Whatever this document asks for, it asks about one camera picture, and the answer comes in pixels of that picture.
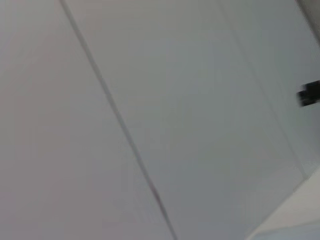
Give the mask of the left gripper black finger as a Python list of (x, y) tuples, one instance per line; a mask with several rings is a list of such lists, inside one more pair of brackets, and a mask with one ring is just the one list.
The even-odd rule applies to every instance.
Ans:
[(297, 93), (298, 103), (301, 107), (316, 104), (320, 101), (320, 81), (313, 81), (302, 86)]

